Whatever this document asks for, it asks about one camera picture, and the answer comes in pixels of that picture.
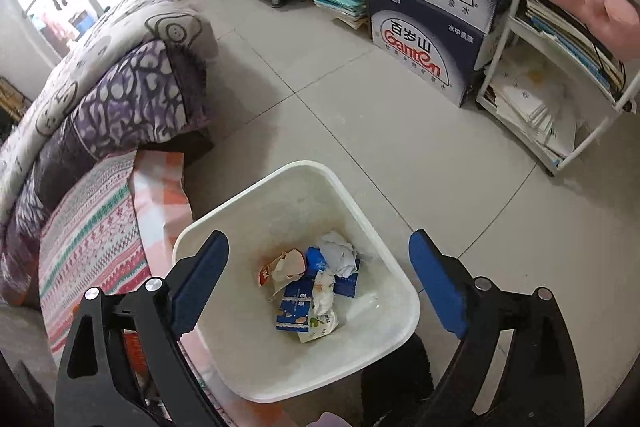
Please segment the bed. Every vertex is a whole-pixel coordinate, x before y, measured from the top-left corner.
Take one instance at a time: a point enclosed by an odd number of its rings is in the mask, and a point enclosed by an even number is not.
[[[40,233],[112,153],[206,126],[209,22],[178,0],[122,0],[57,65],[0,150],[0,297],[21,304]]]

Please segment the white wall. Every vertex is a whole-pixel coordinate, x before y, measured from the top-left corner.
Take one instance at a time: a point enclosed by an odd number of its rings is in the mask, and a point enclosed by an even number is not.
[[[34,100],[59,60],[39,31],[22,17],[18,0],[0,0],[0,75]]]

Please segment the floor tile grout line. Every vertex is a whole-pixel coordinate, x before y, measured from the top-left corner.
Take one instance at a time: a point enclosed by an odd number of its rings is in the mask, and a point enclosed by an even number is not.
[[[531,170],[529,171],[529,174],[527,174],[525,176],[525,178],[523,179],[522,183],[518,186],[518,188],[516,188],[516,190],[514,191],[514,193],[511,195],[511,198],[509,198],[509,200],[502,206],[502,208],[500,209],[500,211],[495,215],[494,219],[491,220],[491,222],[484,227],[484,229],[482,230],[482,232],[480,232],[478,234],[478,237],[476,237],[471,245],[469,245],[468,247],[465,248],[465,250],[458,256],[458,259],[460,259],[468,250],[469,248],[471,248],[473,245],[475,245],[476,241],[478,239],[480,239],[482,237],[482,235],[484,234],[484,232],[486,232],[487,230],[489,230],[489,227],[494,224],[495,220],[498,219],[498,217],[500,217],[500,214],[503,213],[503,211],[505,210],[505,208],[507,208],[508,204],[511,203],[511,200],[513,200],[513,198],[516,197],[516,194],[520,191],[520,189],[522,188],[522,186],[526,183],[526,181],[529,179],[529,176],[532,174],[532,172],[536,169],[536,167],[538,166],[537,163],[534,163],[533,167],[531,168]]]
[[[274,107],[276,107],[277,105],[280,105],[282,102],[284,102],[285,100],[289,100],[292,96],[294,96],[295,93],[292,92],[290,94],[288,94],[285,98],[283,98],[282,100],[280,100],[279,102],[274,103],[271,107],[268,107],[267,109],[265,109],[264,111],[261,111],[260,113],[256,114],[255,116],[252,116],[249,120],[247,120],[246,122],[244,122],[243,124],[240,125],[240,127],[238,127],[235,131],[229,133],[228,135],[220,138],[219,143],[222,143],[226,140],[228,140],[229,138],[231,138],[234,134],[236,134],[237,132],[239,132],[240,130],[244,129],[244,127],[246,127],[247,125],[249,125],[250,123],[252,123],[252,121],[254,121],[256,118],[264,115],[268,110],[273,109]]]
[[[234,31],[236,32],[236,35],[237,35],[238,37],[240,37],[240,40],[241,40],[242,42],[244,42],[247,46],[249,46],[249,48],[251,48],[251,49],[252,49],[252,51],[254,51],[254,53],[255,53],[256,55],[258,55],[258,57],[260,57],[260,60],[261,60],[261,61],[263,61],[263,62],[267,65],[267,67],[268,67],[271,71],[273,71],[273,73],[275,73],[275,74],[276,74],[276,76],[277,76],[280,80],[282,80],[282,81],[283,81],[284,85],[285,85],[285,86],[287,86],[287,87],[289,87],[289,89],[291,90],[291,94],[294,94],[294,93],[295,93],[295,91],[291,88],[291,86],[289,86],[289,84],[287,84],[287,81],[286,81],[284,78],[282,78],[282,77],[280,76],[280,73],[278,73],[276,70],[274,70],[274,69],[271,67],[270,63],[268,63],[268,62],[267,62],[267,60],[266,60],[262,55],[260,55],[260,54],[258,53],[258,51],[257,51],[257,50],[256,50],[256,49],[251,45],[251,43],[250,43],[248,40],[246,40],[246,39],[245,39],[245,38],[244,38],[244,37],[243,37],[239,32],[237,32],[236,30],[234,30]]]
[[[294,91],[294,92],[295,92],[295,93],[299,93],[299,92],[300,92],[300,91],[302,91],[303,89],[306,89],[306,88],[307,88],[307,87],[309,87],[309,86],[313,86],[316,82],[319,82],[319,81],[320,81],[320,80],[322,80],[324,77],[329,76],[329,75],[330,75],[330,74],[332,74],[332,73],[335,73],[335,72],[336,72],[336,71],[338,71],[340,68],[343,68],[343,67],[345,67],[345,66],[348,66],[348,65],[349,65],[349,64],[351,64],[354,60],[358,60],[359,58],[362,58],[362,57],[364,57],[365,55],[368,55],[368,54],[370,54],[370,53],[371,53],[371,52],[373,52],[373,51],[375,51],[375,49],[373,49],[373,50],[369,50],[369,51],[366,51],[366,52],[364,52],[364,53],[361,53],[361,54],[360,54],[360,55],[358,55],[357,57],[353,57],[353,58],[351,58],[350,60],[347,60],[344,64],[342,64],[341,66],[338,66],[337,68],[335,68],[335,70],[331,70],[331,71],[329,71],[328,73],[325,73],[323,76],[320,76],[319,78],[316,78],[315,80],[313,80],[313,81],[311,81],[310,83],[306,84],[306,86],[305,86],[305,87],[301,87],[299,90]]]
[[[347,150],[347,148],[346,148],[344,145],[342,145],[342,143],[340,142],[340,140],[338,140],[338,139],[337,139],[337,137],[335,136],[335,134],[331,132],[331,130],[330,130],[330,129],[329,129],[329,128],[324,124],[324,122],[323,122],[323,121],[318,117],[318,115],[316,115],[316,113],[314,113],[314,112],[313,112],[313,110],[311,110],[311,108],[310,108],[308,105],[306,105],[305,101],[304,101],[304,100],[302,100],[302,98],[300,98],[300,96],[298,95],[298,93],[295,93],[295,95],[296,95],[296,97],[300,100],[300,102],[302,102],[302,103],[305,105],[305,107],[306,107],[309,111],[311,111],[311,114],[312,114],[312,115],[314,115],[314,117],[316,117],[316,119],[320,122],[320,124],[322,125],[322,127],[324,127],[324,128],[327,130],[327,132],[328,132],[328,133],[329,133],[329,134],[334,138],[334,140],[336,140],[336,141],[338,142],[338,144],[340,145],[340,147],[342,147],[342,149],[347,153],[347,155],[349,156],[349,158],[351,158],[351,159],[353,160],[353,162],[358,166],[358,168],[359,168],[362,172],[364,172],[364,175],[369,179],[369,181],[373,184],[373,186],[374,186],[375,188],[377,188],[378,192],[380,192],[380,194],[382,194],[382,197],[383,197],[383,198],[385,198],[386,202],[387,202],[388,204],[390,204],[390,205],[391,205],[391,208],[392,208],[392,209],[394,209],[394,210],[396,211],[396,214],[398,214],[398,216],[400,216],[400,219],[402,219],[402,220],[404,221],[405,225],[409,227],[409,230],[413,230],[413,229],[412,229],[412,227],[411,227],[411,225],[409,225],[409,223],[407,222],[407,220],[406,220],[406,219],[404,219],[404,216],[403,216],[403,215],[398,211],[398,209],[394,206],[394,204],[393,204],[393,203],[391,203],[391,201],[389,201],[389,198],[387,198],[387,197],[386,197],[386,195],[385,195],[385,193],[384,193],[382,190],[380,190],[380,187],[378,187],[378,186],[376,185],[376,182],[375,182],[375,181],[373,181],[373,180],[371,179],[371,177],[367,174],[367,171],[366,171],[365,169],[363,169],[363,168],[362,168],[362,166],[357,162],[356,158],[354,158],[354,157],[353,157],[353,155],[351,155],[351,153]]]
[[[365,52],[361,53],[360,55],[358,55],[357,57],[353,57],[353,58],[351,58],[350,60],[347,60],[347,62],[345,62],[344,64],[342,64],[342,65],[338,66],[337,68],[335,68],[335,70],[328,71],[328,72],[327,72],[327,73],[325,73],[324,75],[320,76],[319,78],[316,78],[315,80],[312,80],[310,83],[306,84],[306,86],[301,87],[299,90],[297,90],[297,91],[296,91],[296,90],[294,90],[294,89],[293,89],[293,87],[291,87],[291,86],[289,86],[289,84],[287,84],[287,81],[286,81],[284,78],[282,78],[282,77],[280,76],[280,73],[278,73],[276,70],[274,70],[274,69],[271,67],[271,65],[270,65],[270,63],[268,63],[267,59],[266,59],[266,58],[264,58],[262,55],[260,55],[260,53],[258,53],[258,50],[256,50],[256,49],[251,45],[251,43],[250,43],[249,41],[247,41],[247,40],[246,40],[246,39],[245,39],[245,38],[244,38],[244,37],[243,37],[239,32],[237,32],[236,30],[234,30],[234,31],[235,31],[235,32],[236,32],[236,34],[237,34],[237,35],[238,35],[238,36],[239,36],[239,37],[240,37],[240,38],[241,38],[241,39],[242,39],[242,40],[243,40],[243,41],[244,41],[244,42],[245,42],[245,43],[246,43],[246,44],[247,44],[247,45],[248,45],[248,46],[249,46],[253,51],[254,51],[254,53],[255,53],[256,55],[258,55],[258,57],[260,57],[260,58],[262,59],[262,61],[263,61],[263,62],[264,62],[264,63],[265,63],[269,68],[270,68],[270,70],[271,70],[271,71],[273,71],[273,73],[275,73],[275,74],[277,74],[277,75],[278,75],[278,78],[279,78],[280,80],[282,80],[282,81],[284,82],[285,86],[289,87],[289,89],[290,89],[292,92],[299,92],[299,91],[302,91],[303,89],[306,89],[307,87],[311,86],[312,84],[315,84],[318,80],[322,80],[322,79],[323,79],[324,77],[326,77],[328,74],[335,73],[335,72],[336,72],[336,71],[338,71],[340,68],[345,67],[347,64],[351,64],[354,60],[358,60],[359,58],[364,57],[364,55],[367,55],[367,54],[371,53],[372,51],[374,51],[374,49],[372,49],[372,50],[367,50],[367,51],[365,51]]]

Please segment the book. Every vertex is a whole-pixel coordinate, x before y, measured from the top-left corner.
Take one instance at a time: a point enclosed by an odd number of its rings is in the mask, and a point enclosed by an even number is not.
[[[604,72],[600,69],[600,66],[593,62],[591,58],[582,53],[574,44],[572,44],[567,38],[560,35],[551,26],[537,17],[531,17],[531,23],[534,28],[542,32],[542,35],[547,36],[550,40],[555,41],[561,48],[568,51],[569,56],[577,60],[583,67],[591,73],[591,76],[597,81],[597,83],[604,88],[604,91],[609,93],[613,97],[611,89],[611,83],[606,77]]]
[[[493,103],[501,120],[519,127],[556,162],[574,151],[577,112],[564,73],[530,51],[516,45],[504,52],[491,80]]]
[[[526,0],[527,16],[535,15],[549,24],[558,34],[572,42],[582,53],[600,65],[617,90],[625,87],[625,75],[620,61],[578,19],[547,0]]]
[[[541,6],[541,8],[546,8],[548,12],[554,13],[558,16],[558,18],[562,19],[567,24],[573,26],[576,30],[582,33],[583,36],[587,38],[591,43],[593,43],[606,57],[608,57],[610,60],[616,60],[609,49],[596,37],[591,35],[591,32],[589,31],[587,26],[571,13],[559,7],[557,4],[553,4],[550,0],[527,0],[527,7],[529,7],[530,3],[537,4],[538,6]]]

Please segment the paper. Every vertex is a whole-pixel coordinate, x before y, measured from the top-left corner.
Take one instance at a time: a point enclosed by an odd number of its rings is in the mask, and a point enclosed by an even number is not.
[[[267,286],[273,299],[284,286],[299,280],[304,275],[305,269],[305,256],[300,250],[294,248],[262,267],[258,273],[258,285]]]
[[[293,281],[284,290],[276,316],[276,329],[308,331],[314,282],[307,277]]]
[[[353,245],[335,230],[322,236],[318,248],[329,269],[338,277],[349,277],[357,270]]]
[[[298,332],[301,343],[319,339],[328,335],[338,327],[338,317],[333,310],[324,315],[311,315],[309,317],[308,333]]]
[[[335,276],[329,271],[316,273],[314,280],[313,300],[314,314],[324,315],[334,305]]]
[[[562,158],[566,158],[575,148],[575,128],[574,108],[570,103],[565,103],[552,126],[546,147]]]

